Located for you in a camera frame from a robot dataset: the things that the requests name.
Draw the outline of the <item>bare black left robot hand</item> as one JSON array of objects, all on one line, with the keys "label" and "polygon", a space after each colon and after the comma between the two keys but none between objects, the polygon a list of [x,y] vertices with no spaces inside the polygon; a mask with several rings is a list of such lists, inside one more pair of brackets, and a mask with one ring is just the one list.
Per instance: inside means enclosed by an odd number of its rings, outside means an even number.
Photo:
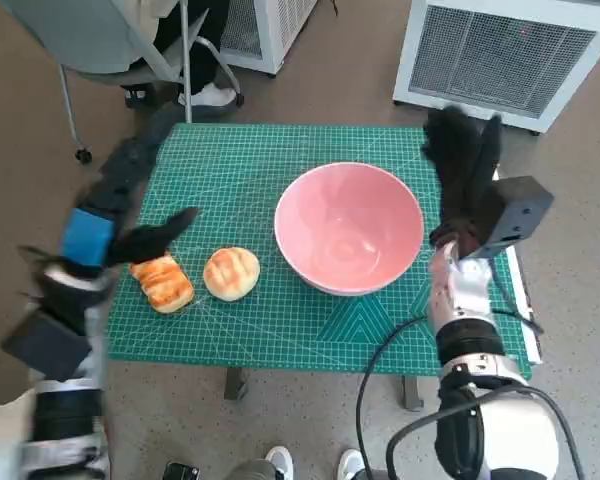
[{"label": "bare black left robot hand", "polygon": [[99,169],[100,177],[81,193],[71,210],[61,256],[89,269],[139,264],[163,256],[193,223],[199,209],[186,207],[160,225],[124,228],[135,209],[138,188],[151,176],[159,149],[184,112],[165,105],[136,135],[121,141]]}]

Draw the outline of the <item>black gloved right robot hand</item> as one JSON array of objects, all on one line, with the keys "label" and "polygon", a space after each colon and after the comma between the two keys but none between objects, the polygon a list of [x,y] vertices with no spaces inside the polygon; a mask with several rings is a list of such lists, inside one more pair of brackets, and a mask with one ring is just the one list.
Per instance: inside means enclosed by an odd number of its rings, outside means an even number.
[{"label": "black gloved right robot hand", "polygon": [[441,190],[440,224],[429,240],[436,248],[454,241],[460,259],[480,248],[478,205],[500,161],[501,129],[500,115],[478,129],[456,105],[430,110],[423,127],[422,153],[435,168]]}]

